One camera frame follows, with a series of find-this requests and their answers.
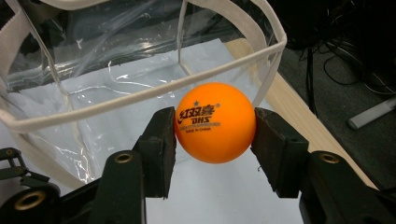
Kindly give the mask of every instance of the screw hole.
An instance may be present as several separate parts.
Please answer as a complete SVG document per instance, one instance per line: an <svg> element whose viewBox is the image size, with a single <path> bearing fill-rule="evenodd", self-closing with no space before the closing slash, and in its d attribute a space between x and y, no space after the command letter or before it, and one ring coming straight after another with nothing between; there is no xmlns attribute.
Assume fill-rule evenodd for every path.
<svg viewBox="0 0 396 224"><path fill-rule="evenodd" d="M128 161L131 161L132 157L133 157L132 154L122 153L122 154L120 154L120 155L118 155L116 157L115 161L118 162L118 163L125 163L125 162L128 162Z"/></svg>
<svg viewBox="0 0 396 224"><path fill-rule="evenodd" d="M46 193L42 190L30 192L23 195L15 203L15 209L19 211L28 210L41 204L46 199Z"/></svg>
<svg viewBox="0 0 396 224"><path fill-rule="evenodd" d="M329 153L322 153L319 155L320 159L323 161L326 161L327 163L338 163L340 161L340 159L338 159L337 157L335 157L332 154Z"/></svg>

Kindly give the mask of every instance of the ping pong ball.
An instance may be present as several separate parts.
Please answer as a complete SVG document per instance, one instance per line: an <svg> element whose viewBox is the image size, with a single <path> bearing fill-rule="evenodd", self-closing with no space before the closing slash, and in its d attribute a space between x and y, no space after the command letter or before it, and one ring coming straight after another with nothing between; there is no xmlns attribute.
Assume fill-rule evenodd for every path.
<svg viewBox="0 0 396 224"><path fill-rule="evenodd" d="M237 88L206 83L189 91L175 114L179 143L195 159L224 163L242 155L253 141L253 105Z"/></svg>

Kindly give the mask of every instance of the wooden table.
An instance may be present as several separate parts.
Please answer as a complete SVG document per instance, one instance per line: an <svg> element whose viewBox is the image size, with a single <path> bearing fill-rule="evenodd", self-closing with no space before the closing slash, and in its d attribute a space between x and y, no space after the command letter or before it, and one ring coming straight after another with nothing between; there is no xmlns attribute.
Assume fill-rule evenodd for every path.
<svg viewBox="0 0 396 224"><path fill-rule="evenodd" d="M235 58L253 52L246 39L237 39L225 45ZM308 150L310 152L323 150L343 157L367 186L376 189L369 177L352 160L320 120L312 114L306 103L280 74L276 74L265 99L277 114L309 141Z"/></svg>

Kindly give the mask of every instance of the cable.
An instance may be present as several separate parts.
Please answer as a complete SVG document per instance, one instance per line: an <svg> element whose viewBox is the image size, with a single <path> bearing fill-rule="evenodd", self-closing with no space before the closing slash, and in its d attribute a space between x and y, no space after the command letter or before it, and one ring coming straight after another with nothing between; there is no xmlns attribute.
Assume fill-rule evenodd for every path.
<svg viewBox="0 0 396 224"><path fill-rule="evenodd" d="M306 92L308 95L308 106L312 113L318 116L317 107L315 105L314 92L314 53L312 49L308 49L308 56L306 61Z"/></svg>
<svg viewBox="0 0 396 224"><path fill-rule="evenodd" d="M354 81L351 81L351 82L341 82L341 81L336 80L334 77L332 77L332 76L330 75L330 73L329 73L329 72L327 71L327 69L326 69L326 65L327 65L327 63L328 63L330 60L332 60L332 59L334 59L334 58L337 58L337 57L340 57L340 56L338 56L338 55L332 56L331 58L327 59L327 60L324 62L324 64L323 64L324 73L325 73L333 82L335 82L335 83L337 83L337 84L339 84L339 85L342 85L342 86L350 86L350 85L354 85L354 84L356 84L356 83L359 83L359 82L361 81L360 79L357 79L357 80L354 80Z"/></svg>

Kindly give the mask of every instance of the plastic sheet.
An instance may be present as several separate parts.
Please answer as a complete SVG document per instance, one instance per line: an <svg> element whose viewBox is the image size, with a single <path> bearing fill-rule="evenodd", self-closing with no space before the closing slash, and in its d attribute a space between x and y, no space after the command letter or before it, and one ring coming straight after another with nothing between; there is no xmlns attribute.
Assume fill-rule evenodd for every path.
<svg viewBox="0 0 396 224"><path fill-rule="evenodd" d="M195 85L226 82L259 105L286 44L281 28L264 35L230 1L109 1L73 11L21 2L32 32L2 67L0 119L25 155L82 183L100 177L110 154L132 148L152 114L177 106ZM241 37L255 53L236 61L224 42ZM177 164L189 158L177 148Z"/></svg>

